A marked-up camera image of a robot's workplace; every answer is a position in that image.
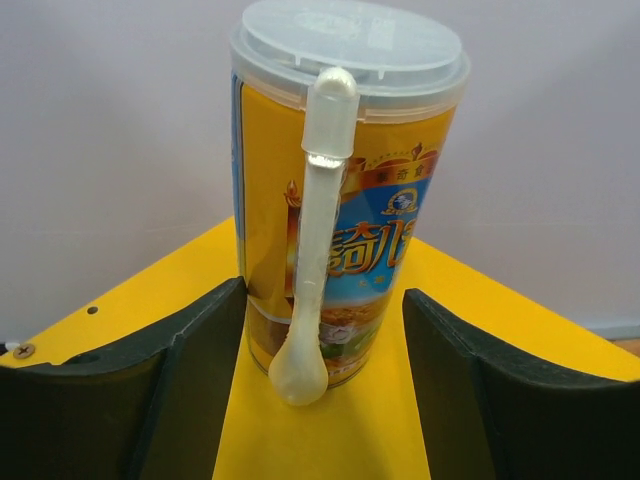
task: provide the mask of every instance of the product label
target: product label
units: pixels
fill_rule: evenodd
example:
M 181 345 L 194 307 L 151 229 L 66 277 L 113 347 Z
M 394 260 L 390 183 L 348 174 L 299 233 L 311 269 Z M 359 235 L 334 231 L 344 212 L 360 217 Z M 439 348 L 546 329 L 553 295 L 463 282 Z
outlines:
M 252 353 L 263 368 L 293 306 L 304 113 L 244 85 L 234 95 L 236 221 Z M 413 234 L 453 110 L 406 124 L 358 124 L 327 267 L 320 344 L 330 384 L 366 361 Z

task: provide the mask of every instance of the screw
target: screw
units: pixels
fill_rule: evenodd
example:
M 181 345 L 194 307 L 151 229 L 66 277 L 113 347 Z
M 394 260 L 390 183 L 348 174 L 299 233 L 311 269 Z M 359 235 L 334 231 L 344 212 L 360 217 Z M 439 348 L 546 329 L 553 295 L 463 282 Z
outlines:
M 19 360 L 29 358 L 36 351 L 36 346 L 32 343 L 23 343 L 13 351 L 13 358 Z

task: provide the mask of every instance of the logo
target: logo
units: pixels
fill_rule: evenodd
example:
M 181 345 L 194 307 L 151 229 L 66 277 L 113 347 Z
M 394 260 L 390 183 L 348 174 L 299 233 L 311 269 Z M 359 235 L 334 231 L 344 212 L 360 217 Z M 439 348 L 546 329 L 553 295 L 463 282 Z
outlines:
M 387 209 L 380 212 L 382 215 L 402 215 L 415 212 L 418 209 L 418 191 L 415 188 L 405 188 L 395 193 L 387 204 Z

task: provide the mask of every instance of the blue label area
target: blue label area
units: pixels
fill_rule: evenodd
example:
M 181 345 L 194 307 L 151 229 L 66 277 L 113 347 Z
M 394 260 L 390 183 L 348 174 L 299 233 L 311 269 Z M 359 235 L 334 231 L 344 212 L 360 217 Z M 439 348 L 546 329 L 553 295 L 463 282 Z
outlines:
M 326 306 L 366 303 L 389 290 L 429 180 L 363 190 L 340 206 Z

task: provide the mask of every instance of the yellow surface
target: yellow surface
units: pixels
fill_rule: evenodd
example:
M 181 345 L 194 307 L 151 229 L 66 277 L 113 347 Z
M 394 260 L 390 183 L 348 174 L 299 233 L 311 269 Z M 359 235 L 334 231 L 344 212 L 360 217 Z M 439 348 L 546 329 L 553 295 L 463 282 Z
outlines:
M 97 314 L 84 307 L 37 335 L 29 359 L 4 355 L 0 363 L 63 362 L 184 307 L 236 271 L 228 220 L 91 303 Z M 243 342 L 214 479 L 429 478 L 400 313 L 402 292 L 412 287 L 552 362 L 640 378 L 640 359 L 413 240 L 371 361 L 315 405 L 282 404 Z

